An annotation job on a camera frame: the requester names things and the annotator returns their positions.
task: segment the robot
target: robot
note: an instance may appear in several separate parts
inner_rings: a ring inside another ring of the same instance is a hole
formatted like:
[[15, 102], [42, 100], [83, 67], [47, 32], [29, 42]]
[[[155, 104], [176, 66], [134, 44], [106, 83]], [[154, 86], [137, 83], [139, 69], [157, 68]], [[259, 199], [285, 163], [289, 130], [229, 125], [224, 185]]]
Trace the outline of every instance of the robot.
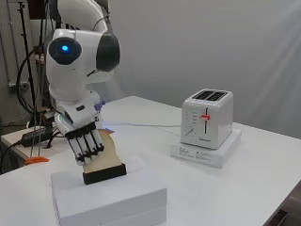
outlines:
[[113, 34], [103, 0], [50, 0], [51, 17], [76, 30], [57, 29], [48, 45], [46, 73], [57, 129], [71, 145], [79, 166], [103, 153], [96, 130], [102, 101], [86, 89], [87, 77], [119, 65], [119, 40]]

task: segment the white cardboard box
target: white cardboard box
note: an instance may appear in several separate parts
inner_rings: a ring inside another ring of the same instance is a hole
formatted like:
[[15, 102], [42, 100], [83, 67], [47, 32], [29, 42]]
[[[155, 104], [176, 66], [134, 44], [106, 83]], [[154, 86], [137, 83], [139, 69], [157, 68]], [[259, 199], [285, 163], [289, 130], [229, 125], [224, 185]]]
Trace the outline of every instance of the white cardboard box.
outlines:
[[128, 174], [86, 186], [82, 172], [52, 174], [60, 226], [153, 226], [166, 222], [167, 190], [135, 157]]
[[176, 156], [216, 168], [223, 168], [232, 153], [241, 142], [241, 130], [231, 132], [224, 143], [216, 150], [207, 149], [195, 145], [184, 144], [177, 141], [170, 147], [170, 155]]

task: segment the toaster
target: toaster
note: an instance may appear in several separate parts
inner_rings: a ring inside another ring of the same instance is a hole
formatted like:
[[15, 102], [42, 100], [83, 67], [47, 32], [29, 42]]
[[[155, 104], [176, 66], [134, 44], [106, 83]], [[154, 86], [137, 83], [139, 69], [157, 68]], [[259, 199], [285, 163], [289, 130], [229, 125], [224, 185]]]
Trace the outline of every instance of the toaster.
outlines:
[[182, 105], [181, 142], [218, 149], [232, 132], [233, 94], [203, 89]]

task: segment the toaster slot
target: toaster slot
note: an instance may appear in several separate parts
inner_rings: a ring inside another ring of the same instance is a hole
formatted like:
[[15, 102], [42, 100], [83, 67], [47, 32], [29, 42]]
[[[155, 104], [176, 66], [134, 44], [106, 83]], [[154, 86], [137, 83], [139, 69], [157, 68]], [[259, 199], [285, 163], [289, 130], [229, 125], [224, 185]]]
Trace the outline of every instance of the toaster slot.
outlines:
[[212, 95], [211, 97], [209, 97], [206, 101], [219, 101], [226, 94], [227, 94], [226, 92], [220, 92], [220, 91], [218, 91], [214, 95]]
[[193, 99], [205, 100], [206, 98], [208, 98], [213, 93], [214, 93], [213, 91], [206, 91], [206, 90], [204, 90], [201, 93], [198, 93], [196, 96], [194, 96]]

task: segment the white table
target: white table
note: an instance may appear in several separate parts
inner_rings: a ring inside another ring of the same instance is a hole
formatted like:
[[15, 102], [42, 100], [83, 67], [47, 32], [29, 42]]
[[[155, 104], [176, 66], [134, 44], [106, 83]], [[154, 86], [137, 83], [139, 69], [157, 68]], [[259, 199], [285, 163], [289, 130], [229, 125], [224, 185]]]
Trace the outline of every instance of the white table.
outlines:
[[[106, 105], [107, 121], [177, 125], [181, 110], [137, 97]], [[223, 169], [169, 156], [180, 128], [110, 125], [126, 164], [140, 154], [168, 188], [161, 226], [257, 226], [278, 209], [301, 178], [301, 140], [242, 124], [242, 143]], [[71, 151], [0, 176], [0, 225], [54, 226], [50, 175], [77, 168]]]

